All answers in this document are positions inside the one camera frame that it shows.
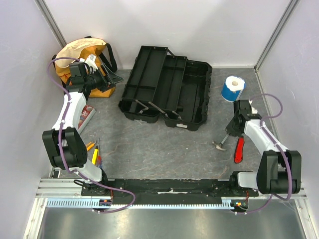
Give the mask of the claw hammer red black handle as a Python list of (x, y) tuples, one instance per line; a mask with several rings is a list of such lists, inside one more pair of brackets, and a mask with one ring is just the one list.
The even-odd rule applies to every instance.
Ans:
[(213, 141), (212, 144), (215, 146), (215, 148), (217, 150), (226, 151), (226, 149), (223, 148), (223, 145), (224, 145), (224, 143), (225, 143), (225, 141), (227, 140), (228, 137), (229, 137), (229, 134), (225, 135), (225, 137), (219, 143)]

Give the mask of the red black utility knife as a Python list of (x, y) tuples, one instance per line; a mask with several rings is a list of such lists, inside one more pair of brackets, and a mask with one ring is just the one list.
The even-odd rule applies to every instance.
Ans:
[(238, 138), (235, 153), (234, 153), (234, 162), (239, 164), (243, 161), (243, 148), (245, 144), (244, 137)]

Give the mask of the black plastic tool box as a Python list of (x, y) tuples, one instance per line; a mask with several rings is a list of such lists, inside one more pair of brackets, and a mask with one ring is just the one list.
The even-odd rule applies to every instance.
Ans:
[(167, 47), (141, 46), (118, 107), (129, 120), (197, 131), (207, 122), (212, 71)]

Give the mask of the red blue handled screwdriver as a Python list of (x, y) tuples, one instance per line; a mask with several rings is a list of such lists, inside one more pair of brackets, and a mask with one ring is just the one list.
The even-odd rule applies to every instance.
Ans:
[(102, 159), (100, 154), (100, 143), (98, 143), (98, 155), (97, 155), (97, 166), (102, 169)]

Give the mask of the yellow handled screwdriver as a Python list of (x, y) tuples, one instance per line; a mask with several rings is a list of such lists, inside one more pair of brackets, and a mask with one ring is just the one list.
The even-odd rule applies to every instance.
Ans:
[(94, 149), (94, 152), (93, 152), (93, 156), (92, 156), (92, 164), (93, 165), (96, 165), (97, 163), (97, 160), (98, 160), (98, 155), (99, 155), (99, 142), (100, 140), (97, 140), (97, 143), (96, 143), (96, 146), (95, 146), (95, 149)]

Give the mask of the black rubber mallet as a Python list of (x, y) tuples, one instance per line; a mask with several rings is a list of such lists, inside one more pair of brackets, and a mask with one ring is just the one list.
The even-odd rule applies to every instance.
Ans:
[(185, 110), (185, 107), (184, 106), (177, 106), (177, 109), (176, 109), (178, 112), (182, 112)]

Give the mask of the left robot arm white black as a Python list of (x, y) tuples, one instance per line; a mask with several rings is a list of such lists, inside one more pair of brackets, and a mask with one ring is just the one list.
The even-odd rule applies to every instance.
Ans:
[(91, 92), (110, 90), (123, 78), (105, 63), (97, 67), (94, 63), (76, 60), (69, 67), (71, 75), (66, 84), (58, 85), (64, 91), (63, 107), (52, 129), (43, 132), (42, 140), (53, 167), (75, 173), (93, 183), (93, 191), (103, 196), (109, 192), (110, 184), (104, 170), (88, 159), (78, 123)]

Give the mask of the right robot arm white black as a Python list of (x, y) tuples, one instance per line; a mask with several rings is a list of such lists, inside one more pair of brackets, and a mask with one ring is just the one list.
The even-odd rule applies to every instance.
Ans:
[(244, 135), (250, 138), (261, 154), (261, 161), (257, 172), (233, 172), (232, 181), (228, 183), (229, 192), (240, 196), (246, 188), (251, 188), (262, 194), (299, 193), (301, 154), (289, 150), (274, 137), (248, 100), (237, 100), (233, 107), (234, 117), (225, 129), (227, 134), (240, 139)]

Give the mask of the blue wrapped paper roll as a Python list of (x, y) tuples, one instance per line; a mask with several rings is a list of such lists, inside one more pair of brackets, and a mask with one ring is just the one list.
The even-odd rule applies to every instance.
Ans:
[(244, 79), (237, 76), (229, 76), (223, 84), (221, 96), (225, 101), (234, 102), (239, 100), (245, 88), (246, 82)]

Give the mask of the yellow canvas tote bag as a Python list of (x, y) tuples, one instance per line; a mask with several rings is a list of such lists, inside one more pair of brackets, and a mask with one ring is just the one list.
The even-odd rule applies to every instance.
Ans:
[(49, 65), (54, 66), (55, 72), (62, 82), (66, 99), (72, 98), (71, 93), (83, 94), (86, 99), (89, 97), (108, 98), (113, 93), (116, 85), (105, 92), (93, 89), (93, 73), (89, 73), (85, 63), (79, 60), (80, 58), (86, 59), (90, 54), (97, 56), (95, 63), (107, 81), (108, 75), (105, 75), (100, 67), (101, 63), (105, 63), (116, 74), (118, 67), (109, 43), (91, 36), (69, 42), (58, 54), (52, 57), (49, 63)]

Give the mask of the red small box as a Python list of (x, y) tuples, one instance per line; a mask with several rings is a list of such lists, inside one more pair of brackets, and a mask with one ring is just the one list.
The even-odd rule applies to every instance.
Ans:
[(96, 109), (92, 106), (86, 105), (80, 115), (80, 119), (78, 122), (78, 133), (81, 134), (83, 129), (86, 127), (88, 122), (91, 120), (93, 115), (95, 114)]

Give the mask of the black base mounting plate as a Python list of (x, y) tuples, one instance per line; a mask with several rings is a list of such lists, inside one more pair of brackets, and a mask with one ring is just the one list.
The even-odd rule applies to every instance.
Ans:
[(107, 186), (135, 194), (134, 203), (221, 203), (222, 197), (257, 197), (258, 192), (217, 179), (115, 179)]

